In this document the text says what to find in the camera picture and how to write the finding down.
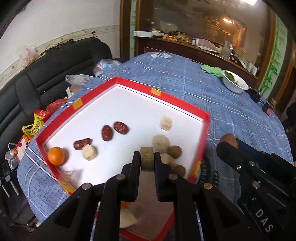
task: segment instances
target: green cloth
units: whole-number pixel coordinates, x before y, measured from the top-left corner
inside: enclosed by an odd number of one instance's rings
[[[208,65],[201,65],[200,68],[213,76],[216,76],[217,78],[223,78],[222,70],[219,67],[211,67]]]

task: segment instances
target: red date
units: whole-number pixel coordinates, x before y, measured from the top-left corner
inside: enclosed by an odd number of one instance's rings
[[[91,139],[90,138],[75,141],[73,143],[73,146],[74,146],[75,150],[81,150],[86,144],[89,144],[89,145],[91,144]]]
[[[105,125],[102,129],[102,139],[104,141],[109,141],[113,137],[113,130],[110,126]]]
[[[116,130],[118,133],[123,134],[123,135],[125,135],[129,131],[128,126],[120,121],[116,121],[114,123],[113,127],[114,127],[114,130]]]

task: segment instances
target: red package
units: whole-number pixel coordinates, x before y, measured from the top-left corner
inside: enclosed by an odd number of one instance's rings
[[[66,100],[67,99],[58,99],[55,102],[49,104],[46,107],[46,110],[37,109],[34,111],[34,113],[42,117],[41,120],[43,122],[46,122],[52,116],[52,114],[55,113],[55,111],[66,102]]]

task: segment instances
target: wooden shelf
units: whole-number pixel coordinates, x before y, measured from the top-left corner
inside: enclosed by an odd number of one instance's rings
[[[256,76],[234,62],[223,58],[218,53],[212,53],[189,44],[162,38],[136,37],[135,50],[136,56],[145,52],[169,52],[189,58],[194,62],[226,69],[240,76],[252,88],[256,86],[258,81]]]

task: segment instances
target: ceiling light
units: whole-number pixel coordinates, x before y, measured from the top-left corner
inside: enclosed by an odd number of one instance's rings
[[[245,2],[245,3],[248,3],[248,4],[252,5],[252,6],[254,6],[256,4],[256,2],[257,2],[257,0],[242,0],[242,1]]]
[[[223,21],[227,22],[227,23],[232,23],[232,21],[226,19],[226,18],[223,18]]]

